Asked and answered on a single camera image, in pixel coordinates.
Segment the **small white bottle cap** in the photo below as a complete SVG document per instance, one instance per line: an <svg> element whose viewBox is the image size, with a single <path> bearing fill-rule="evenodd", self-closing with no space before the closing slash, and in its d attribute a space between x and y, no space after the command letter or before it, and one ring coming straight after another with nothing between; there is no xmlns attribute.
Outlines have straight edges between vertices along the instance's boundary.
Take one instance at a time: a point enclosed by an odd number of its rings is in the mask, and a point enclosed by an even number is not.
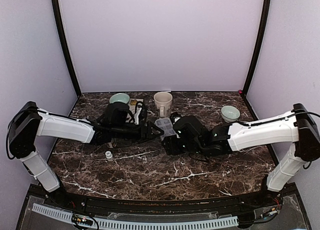
<svg viewBox="0 0 320 230"><path fill-rule="evenodd" d="M105 158L107 161L112 162L114 160L113 154L111 151L106 151L105 152Z"/></svg>

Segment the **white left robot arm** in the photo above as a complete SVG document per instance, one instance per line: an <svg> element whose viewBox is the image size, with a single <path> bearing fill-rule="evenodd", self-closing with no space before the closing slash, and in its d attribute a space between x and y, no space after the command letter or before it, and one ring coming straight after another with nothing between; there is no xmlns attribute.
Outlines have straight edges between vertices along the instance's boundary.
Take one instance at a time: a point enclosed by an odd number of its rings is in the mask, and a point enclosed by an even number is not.
<svg viewBox="0 0 320 230"><path fill-rule="evenodd" d="M95 146L115 139L144 143L164 134L162 129L147 120L147 110L141 101L134 111L128 104L114 102L107 105L100 117L87 120L47 112L29 101L8 124L5 140L7 157L20 160L44 190L51 193L51 200L58 207L67 208L71 198L39 154L35 146L36 137L69 139Z"/></svg>

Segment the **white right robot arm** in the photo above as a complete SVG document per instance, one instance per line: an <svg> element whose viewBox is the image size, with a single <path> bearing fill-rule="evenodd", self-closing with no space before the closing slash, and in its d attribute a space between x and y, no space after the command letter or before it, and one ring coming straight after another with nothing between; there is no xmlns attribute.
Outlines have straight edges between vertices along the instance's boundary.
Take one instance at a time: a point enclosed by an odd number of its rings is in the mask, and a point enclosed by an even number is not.
<svg viewBox="0 0 320 230"><path fill-rule="evenodd" d="M168 155L183 153L215 157L243 149L274 143L291 143L288 152L266 177L265 188L255 195L255 203L266 207L285 184L306 163L320 157L320 134L314 113L296 103L293 110L281 115L251 122L236 121L208 130L194 115L174 114L173 135L161 140Z"/></svg>

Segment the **clear plastic pill organizer box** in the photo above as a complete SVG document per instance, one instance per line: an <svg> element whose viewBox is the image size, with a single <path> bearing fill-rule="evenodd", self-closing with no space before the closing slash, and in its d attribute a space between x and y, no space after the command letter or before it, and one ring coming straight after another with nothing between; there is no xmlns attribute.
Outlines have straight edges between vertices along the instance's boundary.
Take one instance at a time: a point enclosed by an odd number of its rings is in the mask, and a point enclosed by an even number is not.
<svg viewBox="0 0 320 230"><path fill-rule="evenodd" d="M176 135L176 132L173 129L173 124L169 117L159 118L154 122L154 124L164 131L164 134L160 136L161 141L163 141L165 137Z"/></svg>

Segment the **white pill bottle orange label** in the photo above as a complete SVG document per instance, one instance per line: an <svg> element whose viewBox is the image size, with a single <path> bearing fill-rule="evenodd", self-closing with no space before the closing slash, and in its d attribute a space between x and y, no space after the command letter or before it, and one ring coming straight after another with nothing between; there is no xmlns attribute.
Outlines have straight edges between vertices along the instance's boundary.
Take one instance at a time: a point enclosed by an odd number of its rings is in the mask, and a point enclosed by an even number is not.
<svg viewBox="0 0 320 230"><path fill-rule="evenodd" d="M116 140L112 138L109 142L106 143L109 149L114 149L117 146Z"/></svg>

